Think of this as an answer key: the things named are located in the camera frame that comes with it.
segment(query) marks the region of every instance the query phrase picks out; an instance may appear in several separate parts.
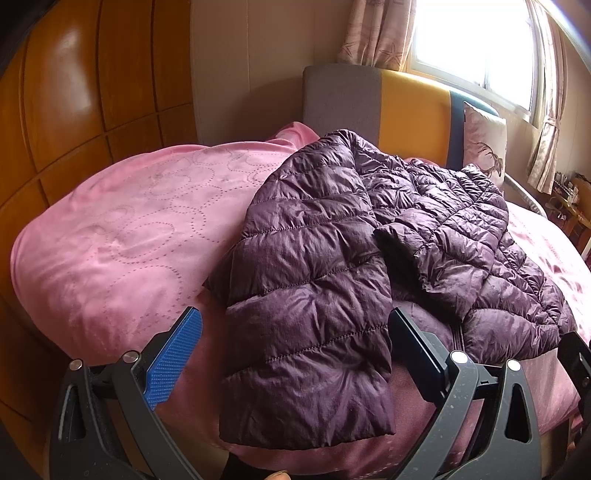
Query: sheer curtain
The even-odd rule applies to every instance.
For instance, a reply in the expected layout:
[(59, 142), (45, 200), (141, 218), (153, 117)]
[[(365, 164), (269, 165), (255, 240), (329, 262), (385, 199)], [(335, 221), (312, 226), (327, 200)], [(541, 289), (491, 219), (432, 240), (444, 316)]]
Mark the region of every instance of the sheer curtain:
[(556, 146), (566, 95), (566, 65), (558, 27), (548, 19), (544, 8), (534, 3), (541, 30), (544, 56), (544, 122), (532, 161), (528, 183), (543, 193), (552, 193), (556, 173)]
[(339, 61), (404, 69), (416, 9), (417, 0), (355, 0)]

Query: pink blanket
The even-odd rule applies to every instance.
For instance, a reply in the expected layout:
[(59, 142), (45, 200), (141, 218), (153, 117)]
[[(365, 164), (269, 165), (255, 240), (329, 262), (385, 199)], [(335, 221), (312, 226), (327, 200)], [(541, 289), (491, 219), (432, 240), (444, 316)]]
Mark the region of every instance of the pink blanket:
[[(223, 309), (202, 287), (236, 241), (246, 208), (265, 178), (317, 135), (293, 124), (268, 142), (184, 145), (121, 161), (80, 185), (32, 221), (12, 251), (18, 298), (37, 327), (68, 355), (91, 364), (141, 350), (186, 305), (203, 314), (203, 336), (170, 400), (158, 413), (185, 437), (229, 449), (268, 469), (355, 478), (398, 463), (427, 424), (425, 403), (404, 368), (391, 380), (398, 433), (335, 447), (288, 452), (225, 445), (217, 434), (225, 337)], [(509, 205), (511, 233), (562, 288), (586, 340), (591, 273), (550, 222)], [(523, 362), (546, 432), (576, 409), (578, 396), (550, 352)], [(458, 460), (472, 411), (454, 448)]]

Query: headboard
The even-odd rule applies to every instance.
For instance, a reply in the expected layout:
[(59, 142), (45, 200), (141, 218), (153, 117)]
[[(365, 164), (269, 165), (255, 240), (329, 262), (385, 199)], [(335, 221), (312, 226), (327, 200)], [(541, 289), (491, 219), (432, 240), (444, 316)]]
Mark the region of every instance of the headboard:
[(464, 157), (464, 101), (499, 115), (472, 95), (408, 73), (348, 64), (304, 70), (304, 123), (319, 135), (347, 128), (386, 153), (453, 170)]

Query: window frame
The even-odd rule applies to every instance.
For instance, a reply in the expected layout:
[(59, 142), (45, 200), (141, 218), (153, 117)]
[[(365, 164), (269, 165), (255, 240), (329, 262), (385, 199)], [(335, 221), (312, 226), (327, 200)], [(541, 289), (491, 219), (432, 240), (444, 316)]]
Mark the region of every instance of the window frame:
[(524, 1), (527, 6), (527, 10), (530, 14), (534, 45), (534, 72), (532, 76), (532, 92), (529, 110), (525, 109), (521, 105), (517, 105), (516, 103), (513, 103), (510, 100), (505, 99), (493, 90), (488, 89), (488, 72), (485, 73), (485, 84), (483, 86), (480, 86), (476, 83), (469, 82), (468, 80), (462, 79), (449, 72), (446, 72), (445, 70), (441, 70), (438, 67), (434, 67), (432, 65), (419, 61), (417, 59), (415, 41), (411, 43), (406, 71), (408, 73), (412, 73), (415, 75), (427, 76), (434, 80), (438, 80), (439, 82), (442, 82), (448, 86), (470, 93), (471, 95), (474, 95), (475, 97), (479, 98), (480, 100), (483, 100), (484, 102), (492, 102), (506, 110), (509, 110), (521, 119), (531, 124), (534, 124), (535, 126), (538, 123), (537, 113), (540, 108), (540, 100), (542, 100), (540, 94), (543, 89), (544, 81), (543, 55), (541, 52), (542, 43), (540, 25), (538, 23), (538, 18), (534, 10), (535, 7), (532, 4), (532, 0)]

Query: pillow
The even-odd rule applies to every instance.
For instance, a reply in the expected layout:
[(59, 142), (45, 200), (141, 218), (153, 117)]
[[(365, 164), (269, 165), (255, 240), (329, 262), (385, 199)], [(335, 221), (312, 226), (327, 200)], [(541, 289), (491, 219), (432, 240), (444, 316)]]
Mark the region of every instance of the pillow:
[(473, 163), (502, 190), (506, 151), (506, 120), (464, 102), (464, 166)]

